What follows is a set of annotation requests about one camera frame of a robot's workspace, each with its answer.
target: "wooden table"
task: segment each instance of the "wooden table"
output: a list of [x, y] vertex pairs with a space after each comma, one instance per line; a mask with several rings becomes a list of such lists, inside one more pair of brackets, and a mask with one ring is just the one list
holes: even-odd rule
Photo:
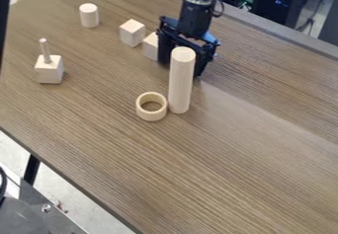
[[[102, 25], [80, 26], [78, 6]], [[142, 233], [338, 231], [338, 63], [233, 18], [213, 21], [218, 58], [191, 109], [140, 120], [136, 97], [167, 94], [168, 69], [119, 41], [152, 32], [179, 0], [25, 0], [12, 8], [0, 125]], [[60, 86], [34, 82], [38, 39], [62, 54]]]

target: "floor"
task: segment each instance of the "floor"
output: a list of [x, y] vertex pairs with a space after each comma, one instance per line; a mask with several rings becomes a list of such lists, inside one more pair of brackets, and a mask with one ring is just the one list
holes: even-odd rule
[[[0, 162], [16, 175], [25, 172], [29, 153], [0, 131]], [[132, 234], [115, 217], [42, 164], [35, 189], [90, 234]]]
[[[306, 10], [313, 7], [313, 3], [318, 0], [311, 0], [304, 8]], [[314, 17], [310, 35], [317, 38], [320, 29], [325, 21], [326, 15], [331, 7], [333, 0], [323, 0], [318, 13]], [[306, 20], [306, 17], [299, 19], [299, 24]], [[309, 34], [309, 27], [304, 33]], [[5, 164], [17, 175], [22, 176], [25, 165], [29, 158], [28, 152], [0, 132], [0, 162]], [[132, 233], [124, 225], [118, 222], [112, 215], [98, 206], [84, 194], [57, 176], [50, 168], [41, 166], [35, 188], [55, 204], [61, 204], [66, 214], [88, 233], [110, 233], [110, 234], [129, 234]]]

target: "wooden cylinder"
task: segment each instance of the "wooden cylinder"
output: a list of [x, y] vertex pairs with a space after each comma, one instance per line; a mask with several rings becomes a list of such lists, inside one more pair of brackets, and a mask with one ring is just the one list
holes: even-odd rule
[[80, 17], [82, 26], [86, 28], [97, 27], [100, 23], [98, 7], [92, 3], [80, 6]]
[[169, 110], [175, 114], [189, 109], [193, 88], [196, 54], [188, 47], [176, 47], [171, 52], [169, 78]]

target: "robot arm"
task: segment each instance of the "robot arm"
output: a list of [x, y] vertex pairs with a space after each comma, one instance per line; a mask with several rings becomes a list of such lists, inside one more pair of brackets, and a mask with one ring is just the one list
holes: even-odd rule
[[[197, 54], [194, 76], [202, 75], [220, 45], [220, 42], [209, 33], [212, 17], [219, 17], [222, 13], [217, 14], [214, 11], [215, 2], [216, 0], [183, 0], [179, 20], [160, 17], [161, 23], [157, 31], [160, 63], [170, 62], [170, 54], [175, 46], [188, 46]], [[199, 46], [188, 39], [202, 40], [206, 44]]]

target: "wooden block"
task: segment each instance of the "wooden block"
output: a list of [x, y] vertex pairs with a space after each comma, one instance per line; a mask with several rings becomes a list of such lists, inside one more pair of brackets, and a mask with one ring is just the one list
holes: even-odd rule
[[139, 45], [145, 37], [145, 25], [130, 19], [120, 26], [120, 40], [131, 47]]
[[45, 63], [40, 55], [35, 66], [36, 80], [39, 83], [59, 84], [63, 77], [63, 61], [59, 55], [50, 56], [51, 63]]
[[142, 43], [143, 54], [152, 60], [157, 60], [158, 53], [158, 35], [152, 33], [143, 40]]
[[40, 39], [42, 55], [35, 66], [36, 79], [39, 83], [59, 84], [63, 77], [63, 61], [59, 55], [50, 55], [46, 39]]

